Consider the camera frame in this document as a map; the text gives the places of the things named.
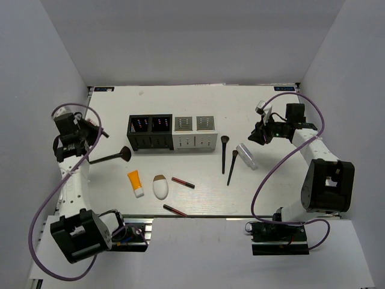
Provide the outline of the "clear plastic bottle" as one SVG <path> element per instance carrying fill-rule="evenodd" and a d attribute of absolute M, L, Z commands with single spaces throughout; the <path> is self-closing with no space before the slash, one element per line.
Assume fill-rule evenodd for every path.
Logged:
<path fill-rule="evenodd" d="M 246 147 L 245 144 L 240 143 L 236 146 L 236 150 L 238 152 L 238 155 L 241 157 L 243 162 L 252 170 L 257 169 L 257 164 L 254 161 L 253 154 L 249 151 L 249 149 Z"/>

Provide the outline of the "white oval bottle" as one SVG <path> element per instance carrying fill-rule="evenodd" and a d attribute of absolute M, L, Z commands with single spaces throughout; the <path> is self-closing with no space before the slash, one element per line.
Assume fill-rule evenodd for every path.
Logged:
<path fill-rule="evenodd" d="M 168 182 L 164 175 L 156 175 L 153 179 L 153 193 L 159 200 L 164 200 L 168 196 Z"/>

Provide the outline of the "left blue table label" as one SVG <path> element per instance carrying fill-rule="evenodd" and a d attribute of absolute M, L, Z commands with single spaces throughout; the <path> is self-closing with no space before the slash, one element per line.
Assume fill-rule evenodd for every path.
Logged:
<path fill-rule="evenodd" d="M 94 92 L 113 92 L 115 87 L 95 87 Z"/>

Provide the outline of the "white slotted organizer box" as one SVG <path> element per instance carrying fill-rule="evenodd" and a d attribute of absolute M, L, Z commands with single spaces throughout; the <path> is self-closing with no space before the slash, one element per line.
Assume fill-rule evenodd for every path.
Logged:
<path fill-rule="evenodd" d="M 214 116 L 176 116 L 172 130 L 174 150 L 215 150 L 218 133 Z"/>

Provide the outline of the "large powder brush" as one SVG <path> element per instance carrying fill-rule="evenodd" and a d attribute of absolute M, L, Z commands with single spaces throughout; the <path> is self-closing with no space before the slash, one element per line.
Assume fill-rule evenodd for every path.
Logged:
<path fill-rule="evenodd" d="M 97 164 L 97 163 L 102 163 L 102 162 L 117 159 L 117 158 L 121 158 L 125 162 L 129 162 L 131 157 L 132 157 L 131 150 L 127 146 L 123 146 L 121 148 L 120 152 L 113 154 L 113 155 L 105 156 L 105 157 L 102 157 L 102 158 L 99 158 L 99 159 L 96 159 L 93 161 L 89 161 L 89 163 L 90 164 Z"/>

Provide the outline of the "orange cream tube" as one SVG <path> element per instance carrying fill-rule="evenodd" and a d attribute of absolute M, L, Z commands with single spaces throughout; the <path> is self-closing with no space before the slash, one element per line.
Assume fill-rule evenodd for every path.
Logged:
<path fill-rule="evenodd" d="M 128 173 L 127 176 L 131 182 L 135 197 L 139 198 L 139 197 L 144 196 L 144 190 L 143 190 L 143 186 L 141 184 L 141 180 L 140 180 L 138 171 L 134 170 L 134 171 Z"/>

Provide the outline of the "black slotted organizer box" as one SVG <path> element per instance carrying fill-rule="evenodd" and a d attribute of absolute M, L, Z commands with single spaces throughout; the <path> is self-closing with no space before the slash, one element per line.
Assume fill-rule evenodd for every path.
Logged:
<path fill-rule="evenodd" d="M 130 115 L 126 135 L 133 151 L 173 150 L 172 128 L 172 114 Z"/>

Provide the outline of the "red lip gloss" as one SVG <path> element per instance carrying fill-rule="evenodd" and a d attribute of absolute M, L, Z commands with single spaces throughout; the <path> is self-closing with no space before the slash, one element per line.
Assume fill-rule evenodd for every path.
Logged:
<path fill-rule="evenodd" d="M 181 217 L 187 217 L 188 216 L 187 214 L 185 214 L 185 213 L 183 213 L 183 212 L 181 212 L 181 211 L 179 211 L 179 210 L 177 210 L 177 209 L 175 209 L 169 205 L 166 205 L 166 204 L 163 204 L 163 209 L 165 209 L 165 210 L 167 210 L 167 211 L 169 211 L 175 215 L 181 216 Z"/>
<path fill-rule="evenodd" d="M 176 182 L 176 183 L 180 184 L 180 185 L 186 186 L 186 187 L 191 188 L 191 189 L 195 189 L 195 185 L 192 184 L 192 183 L 183 181 L 183 180 L 175 178 L 175 177 L 172 177 L 171 180 L 173 182 Z"/>

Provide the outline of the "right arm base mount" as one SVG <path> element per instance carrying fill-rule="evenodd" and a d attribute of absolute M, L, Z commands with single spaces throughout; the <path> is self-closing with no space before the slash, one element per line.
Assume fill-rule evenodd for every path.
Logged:
<path fill-rule="evenodd" d="M 304 226 L 248 222 L 254 256 L 308 255 L 309 247 Z"/>

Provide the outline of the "right blue table label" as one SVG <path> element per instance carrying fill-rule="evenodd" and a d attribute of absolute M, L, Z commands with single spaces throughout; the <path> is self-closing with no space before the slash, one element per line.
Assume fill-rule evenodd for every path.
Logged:
<path fill-rule="evenodd" d="M 274 86 L 274 90 L 277 92 L 294 92 L 294 86 Z"/>

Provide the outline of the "black makeup brush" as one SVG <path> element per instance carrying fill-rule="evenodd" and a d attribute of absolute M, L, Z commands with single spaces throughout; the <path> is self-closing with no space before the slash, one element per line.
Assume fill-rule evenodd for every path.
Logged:
<path fill-rule="evenodd" d="M 230 184 L 237 156 L 238 156 L 238 151 L 235 149 L 232 151 L 232 162 L 230 165 L 229 175 L 228 175 L 228 179 L 227 179 L 227 186 L 229 186 L 229 184 Z"/>
<path fill-rule="evenodd" d="M 222 144 L 222 155 L 221 155 L 221 172 L 225 174 L 225 166 L 226 166 L 226 146 L 229 141 L 229 137 L 227 135 L 221 136 L 221 144 Z"/>

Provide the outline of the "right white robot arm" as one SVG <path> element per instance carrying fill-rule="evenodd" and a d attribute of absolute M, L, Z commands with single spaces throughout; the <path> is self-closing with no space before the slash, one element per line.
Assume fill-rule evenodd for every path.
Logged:
<path fill-rule="evenodd" d="M 291 222 L 306 222 L 318 216 L 345 213 L 351 205 L 355 167 L 338 159 L 318 136 L 317 127 L 307 122 L 304 104 L 287 104 L 285 120 L 276 122 L 272 106 L 258 103 L 261 121 L 255 124 L 249 140 L 267 145 L 274 137 L 288 139 L 308 165 L 300 199 L 277 210 L 271 225 L 273 236 L 285 240 L 294 231 Z"/>

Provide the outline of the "blue table label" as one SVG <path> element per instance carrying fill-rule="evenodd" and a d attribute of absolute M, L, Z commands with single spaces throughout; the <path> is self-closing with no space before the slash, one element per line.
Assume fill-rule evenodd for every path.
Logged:
<path fill-rule="evenodd" d="M 294 86 L 274 86 L 274 90 L 277 92 L 294 92 Z"/>
<path fill-rule="evenodd" d="M 95 87 L 94 92 L 113 92 L 115 87 Z"/>

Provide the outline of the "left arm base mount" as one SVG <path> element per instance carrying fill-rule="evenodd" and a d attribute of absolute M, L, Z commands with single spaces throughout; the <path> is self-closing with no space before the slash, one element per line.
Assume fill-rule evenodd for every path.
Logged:
<path fill-rule="evenodd" d="M 150 243 L 153 219 L 125 218 L 125 229 L 112 239 L 110 252 L 145 252 Z"/>

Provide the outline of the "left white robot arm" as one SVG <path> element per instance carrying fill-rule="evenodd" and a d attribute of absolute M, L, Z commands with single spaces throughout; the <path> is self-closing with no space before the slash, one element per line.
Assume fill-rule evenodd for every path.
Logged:
<path fill-rule="evenodd" d="M 98 135 L 98 126 L 76 118 L 67 108 L 53 116 L 59 136 L 54 154 L 62 179 L 59 220 L 51 235 L 69 263 L 77 263 L 112 248 L 112 240 L 126 236 L 127 225 L 117 210 L 95 213 L 88 195 L 90 163 L 86 154 Z"/>

